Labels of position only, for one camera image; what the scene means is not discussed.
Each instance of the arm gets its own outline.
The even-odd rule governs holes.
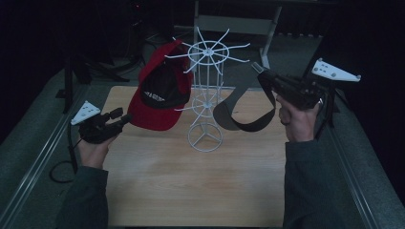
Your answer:
[[[108,172],[102,170],[102,164],[108,153],[108,145],[114,139],[110,138],[97,145],[84,140],[78,144],[82,166],[77,170],[75,181],[59,211],[57,228],[108,227],[105,196]]]
[[[344,228],[332,202],[321,150],[313,129],[318,113],[299,111],[281,96],[280,118],[286,126],[285,215],[283,228]]]

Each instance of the cap brim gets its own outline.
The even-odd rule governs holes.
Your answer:
[[[152,131],[167,131],[172,128],[181,116],[184,104],[170,109],[154,109],[146,106],[140,98],[140,87],[137,88],[128,107],[132,115],[131,124]]]

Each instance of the hand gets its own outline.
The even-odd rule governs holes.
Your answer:
[[[109,150],[108,146],[116,138],[116,136],[113,136],[100,144],[92,144],[85,140],[81,140],[78,143],[81,164],[87,167],[102,169],[104,159],[107,156]]]
[[[279,116],[281,122],[286,126],[288,140],[290,142],[313,140],[319,104],[316,104],[313,109],[300,111],[280,95],[277,95],[276,99],[281,104]]]

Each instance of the metal stand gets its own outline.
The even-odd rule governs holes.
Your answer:
[[[230,57],[229,50],[245,48],[250,44],[227,47],[221,41],[226,37],[229,30],[218,41],[205,41],[199,28],[197,28],[197,31],[202,41],[196,42],[194,45],[183,43],[183,45],[189,47],[187,54],[166,57],[178,58],[188,56],[191,60],[190,68],[186,73],[194,71],[192,105],[179,111],[192,110],[197,115],[194,122],[190,125],[188,132],[188,142],[190,145],[198,151],[211,152],[220,147],[224,138],[212,114],[213,108],[223,101],[221,90],[224,84],[224,62],[227,59],[248,62],[249,60]],[[214,79],[211,79],[212,67],[217,72]]]

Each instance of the person's left hand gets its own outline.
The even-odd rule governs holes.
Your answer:
[[[78,143],[78,150],[80,152],[81,164],[87,167],[97,169],[103,168],[104,159],[108,153],[108,146],[117,137],[113,136],[100,144],[92,144],[85,140]]]

